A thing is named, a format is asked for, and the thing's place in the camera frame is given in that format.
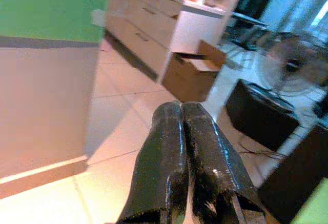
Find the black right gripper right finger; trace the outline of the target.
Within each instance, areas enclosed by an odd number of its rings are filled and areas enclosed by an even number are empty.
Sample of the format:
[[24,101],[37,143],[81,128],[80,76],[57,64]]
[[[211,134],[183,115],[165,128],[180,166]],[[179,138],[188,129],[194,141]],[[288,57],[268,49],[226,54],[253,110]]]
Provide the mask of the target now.
[[238,152],[197,102],[182,104],[195,223],[264,223],[264,209]]

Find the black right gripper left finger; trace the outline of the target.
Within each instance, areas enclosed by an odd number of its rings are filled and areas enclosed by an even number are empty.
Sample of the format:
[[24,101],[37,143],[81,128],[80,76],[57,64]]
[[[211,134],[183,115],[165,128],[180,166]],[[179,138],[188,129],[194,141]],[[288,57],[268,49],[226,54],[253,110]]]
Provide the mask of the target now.
[[180,104],[161,104],[139,151],[117,223],[183,223],[189,172]]

